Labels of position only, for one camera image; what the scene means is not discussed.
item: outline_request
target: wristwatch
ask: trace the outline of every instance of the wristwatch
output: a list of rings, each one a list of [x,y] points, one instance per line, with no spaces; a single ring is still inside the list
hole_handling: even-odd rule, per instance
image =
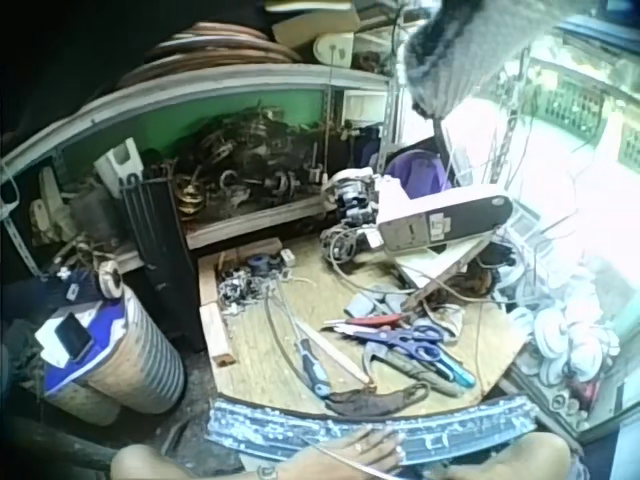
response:
[[[278,480],[278,471],[276,467],[265,467],[260,465],[256,470],[260,480]]]

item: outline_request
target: blue-handled scissors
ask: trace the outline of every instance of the blue-handled scissors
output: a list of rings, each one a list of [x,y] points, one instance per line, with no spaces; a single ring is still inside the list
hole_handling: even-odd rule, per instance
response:
[[[333,329],[344,335],[371,342],[384,343],[390,348],[398,347],[408,356],[423,362],[437,362],[441,357],[438,344],[444,334],[438,327],[420,325],[397,330],[376,330],[358,325],[335,325]]]

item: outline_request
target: purple bag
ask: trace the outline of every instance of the purple bag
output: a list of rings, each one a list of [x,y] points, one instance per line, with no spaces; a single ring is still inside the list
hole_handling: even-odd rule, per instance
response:
[[[409,150],[398,155],[385,174],[400,180],[411,200],[451,188],[440,157],[426,150]]]

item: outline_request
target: workbench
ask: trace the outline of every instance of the workbench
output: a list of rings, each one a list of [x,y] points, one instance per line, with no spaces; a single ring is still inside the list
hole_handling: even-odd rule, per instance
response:
[[[296,239],[286,243],[285,247],[296,257],[294,278],[283,283],[284,295],[293,314],[317,330],[324,326],[326,320],[344,318],[343,309],[357,289],[340,279],[322,259],[317,237]],[[363,286],[397,284],[386,262],[368,262],[349,278]],[[271,313],[280,338],[299,366],[290,322],[273,303]],[[228,316],[225,320],[237,362],[228,366],[212,362],[218,392],[275,408],[330,413],[323,402],[296,378],[282,357],[269,328],[264,302],[251,305],[241,314]],[[362,344],[332,331],[324,331],[323,335],[362,365]],[[509,367],[525,340],[525,335],[509,322],[498,306],[489,303],[468,305],[458,343],[448,351],[476,376],[475,388],[459,398],[449,398],[432,391],[426,400],[398,415],[424,415],[479,403]],[[362,387],[318,347],[314,352],[326,368],[334,391]],[[379,393],[396,391],[413,383],[379,361],[374,362],[373,377]]]

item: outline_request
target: leg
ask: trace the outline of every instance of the leg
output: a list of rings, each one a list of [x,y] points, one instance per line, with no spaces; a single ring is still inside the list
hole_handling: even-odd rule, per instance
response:
[[[566,442],[552,433],[534,432],[516,440],[482,465],[449,468],[446,480],[565,480],[571,465]]]
[[[134,478],[193,478],[182,465],[163,457],[146,445],[130,445],[120,450],[111,462],[112,480]]]

